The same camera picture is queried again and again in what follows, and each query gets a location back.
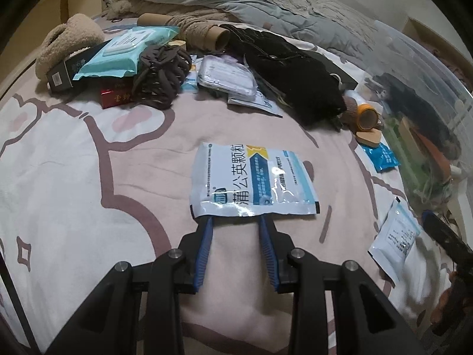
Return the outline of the red cigarette box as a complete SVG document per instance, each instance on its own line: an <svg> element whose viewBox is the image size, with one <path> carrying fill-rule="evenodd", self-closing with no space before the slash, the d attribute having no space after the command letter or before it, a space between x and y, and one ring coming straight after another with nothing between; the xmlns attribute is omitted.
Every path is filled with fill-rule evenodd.
<svg viewBox="0 0 473 355"><path fill-rule="evenodd" d="M128 105L134 102L132 78L110 77L101 79L100 82L100 103L102 109Z"/></svg>

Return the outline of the patterned pink white blanket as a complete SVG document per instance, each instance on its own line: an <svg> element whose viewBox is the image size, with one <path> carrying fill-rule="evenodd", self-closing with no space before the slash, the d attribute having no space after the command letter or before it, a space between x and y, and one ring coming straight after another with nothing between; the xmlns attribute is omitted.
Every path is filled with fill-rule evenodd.
<svg viewBox="0 0 473 355"><path fill-rule="evenodd" d="M104 109L98 87L54 97L28 68L1 101L1 252L38 348L116 262L151 262L194 231L192 165L204 142L295 152L320 211L278 216L277 228L320 260L356 260L413 331L426 331L453 264L421 234L400 282L385 279L368 249L405 190L398 172L374 170L349 131L232 110L204 92L183 93L165 112Z"/></svg>

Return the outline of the black fuzzy glove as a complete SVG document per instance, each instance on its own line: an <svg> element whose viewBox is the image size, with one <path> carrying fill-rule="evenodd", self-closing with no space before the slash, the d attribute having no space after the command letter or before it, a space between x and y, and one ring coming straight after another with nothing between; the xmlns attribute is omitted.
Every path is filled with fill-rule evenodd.
<svg viewBox="0 0 473 355"><path fill-rule="evenodd" d="M273 33L221 27L230 32L228 49L282 94L302 124L312 126L346 111L338 84L322 62Z"/></svg>

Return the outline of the wooden bedside shelf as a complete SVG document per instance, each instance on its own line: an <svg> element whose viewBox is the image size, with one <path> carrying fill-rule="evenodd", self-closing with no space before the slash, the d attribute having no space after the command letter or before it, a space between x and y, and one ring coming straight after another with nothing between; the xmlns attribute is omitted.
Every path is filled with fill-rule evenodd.
<svg viewBox="0 0 473 355"><path fill-rule="evenodd" d="M22 19L1 51L1 94L34 63L37 48L47 33L77 13L97 18L105 11L105 0L39 0Z"/></svg>

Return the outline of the small white blue sachet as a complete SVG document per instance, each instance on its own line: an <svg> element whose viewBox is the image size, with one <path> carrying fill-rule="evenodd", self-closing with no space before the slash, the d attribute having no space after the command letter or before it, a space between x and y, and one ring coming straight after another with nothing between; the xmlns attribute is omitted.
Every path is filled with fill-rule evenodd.
<svg viewBox="0 0 473 355"><path fill-rule="evenodd" d="M407 255L421 230L405 200L397 197L368 253L397 285L402 278Z"/></svg>

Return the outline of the small blue packet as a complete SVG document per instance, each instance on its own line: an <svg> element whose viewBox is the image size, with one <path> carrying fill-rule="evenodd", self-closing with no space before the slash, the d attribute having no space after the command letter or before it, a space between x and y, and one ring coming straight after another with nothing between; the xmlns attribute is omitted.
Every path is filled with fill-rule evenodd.
<svg viewBox="0 0 473 355"><path fill-rule="evenodd" d="M377 173L387 172L400 166L395 154L384 143L380 143L376 148L362 145L362 149L370 158Z"/></svg>

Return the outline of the orange clear tape roll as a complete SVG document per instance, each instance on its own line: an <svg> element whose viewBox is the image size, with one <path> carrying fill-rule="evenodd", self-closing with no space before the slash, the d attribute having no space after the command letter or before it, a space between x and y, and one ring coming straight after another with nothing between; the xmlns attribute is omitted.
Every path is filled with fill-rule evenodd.
<svg viewBox="0 0 473 355"><path fill-rule="evenodd" d="M342 94L346 110L341 114L342 123L355 131L371 131L379 126L378 111L358 92L345 90Z"/></svg>

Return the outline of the white blue flat sachet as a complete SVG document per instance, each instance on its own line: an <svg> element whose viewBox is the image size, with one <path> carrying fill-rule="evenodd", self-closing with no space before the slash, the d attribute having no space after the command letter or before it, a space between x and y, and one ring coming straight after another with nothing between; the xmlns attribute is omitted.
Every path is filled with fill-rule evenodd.
<svg viewBox="0 0 473 355"><path fill-rule="evenodd" d="M257 91L251 100L247 97L229 94L227 104L255 109L277 117L283 116L283 111L279 106L274 101L267 99L260 91Z"/></svg>

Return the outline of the white blue medicine sachet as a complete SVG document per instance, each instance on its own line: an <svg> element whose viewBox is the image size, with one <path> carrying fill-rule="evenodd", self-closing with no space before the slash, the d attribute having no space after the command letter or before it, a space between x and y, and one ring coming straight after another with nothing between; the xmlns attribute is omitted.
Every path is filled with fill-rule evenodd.
<svg viewBox="0 0 473 355"><path fill-rule="evenodd" d="M192 167L190 206L196 217L320 212L313 181L294 152L241 143L199 146Z"/></svg>

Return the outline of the clear plastic storage bin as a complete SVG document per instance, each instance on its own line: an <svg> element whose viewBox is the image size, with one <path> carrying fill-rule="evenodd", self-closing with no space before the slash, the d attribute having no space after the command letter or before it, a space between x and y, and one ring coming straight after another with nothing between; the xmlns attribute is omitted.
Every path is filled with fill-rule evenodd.
<svg viewBox="0 0 473 355"><path fill-rule="evenodd" d="M374 23L374 45L358 85L379 105L383 135L400 162L415 209L472 207L472 90L441 60L384 22Z"/></svg>

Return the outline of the tan heart-shaped sponge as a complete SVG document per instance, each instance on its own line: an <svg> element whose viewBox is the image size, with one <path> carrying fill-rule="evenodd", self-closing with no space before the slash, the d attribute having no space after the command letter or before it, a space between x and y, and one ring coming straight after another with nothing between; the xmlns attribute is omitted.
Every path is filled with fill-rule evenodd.
<svg viewBox="0 0 473 355"><path fill-rule="evenodd" d="M369 148L377 148L382 140L382 132L376 128L368 131L357 131L355 139L361 144Z"/></svg>

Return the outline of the flat black box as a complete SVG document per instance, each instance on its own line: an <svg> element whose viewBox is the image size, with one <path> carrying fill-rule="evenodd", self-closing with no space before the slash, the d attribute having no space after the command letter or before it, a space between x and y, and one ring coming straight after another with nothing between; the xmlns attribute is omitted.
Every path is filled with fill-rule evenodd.
<svg viewBox="0 0 473 355"><path fill-rule="evenodd" d="M358 82L355 79L338 67L334 62L327 59L323 54L315 51L306 51L305 54L323 64L326 71L337 83L340 91L354 90L358 86Z"/></svg>

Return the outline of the beige fluffy slipper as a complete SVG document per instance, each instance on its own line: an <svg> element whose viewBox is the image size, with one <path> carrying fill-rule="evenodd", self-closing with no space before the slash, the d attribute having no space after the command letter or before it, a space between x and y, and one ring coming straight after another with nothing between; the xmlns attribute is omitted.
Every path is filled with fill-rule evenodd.
<svg viewBox="0 0 473 355"><path fill-rule="evenodd" d="M101 27L84 14L75 14L65 23L53 28L38 49L35 62L36 77L46 82L46 74L74 52L104 42Z"/></svg>

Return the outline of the black cardboard box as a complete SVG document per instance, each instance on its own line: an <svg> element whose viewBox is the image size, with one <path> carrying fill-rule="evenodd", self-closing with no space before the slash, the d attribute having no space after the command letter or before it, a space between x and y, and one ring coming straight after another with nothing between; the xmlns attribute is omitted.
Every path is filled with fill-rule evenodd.
<svg viewBox="0 0 473 355"><path fill-rule="evenodd" d="M46 74L50 91L59 93L73 88L76 85L74 76L87 62L101 51L107 43L109 43L109 41L75 52L52 67Z"/></svg>

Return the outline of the grey blue duvet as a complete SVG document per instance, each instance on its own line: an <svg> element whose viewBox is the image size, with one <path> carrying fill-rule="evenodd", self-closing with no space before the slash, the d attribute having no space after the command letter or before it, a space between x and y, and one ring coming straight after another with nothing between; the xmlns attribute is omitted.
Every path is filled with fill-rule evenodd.
<svg viewBox="0 0 473 355"><path fill-rule="evenodd" d="M390 71L410 54L386 30L335 0L138 0L155 4L205 7L234 16L239 22L278 35L313 43L359 67Z"/></svg>

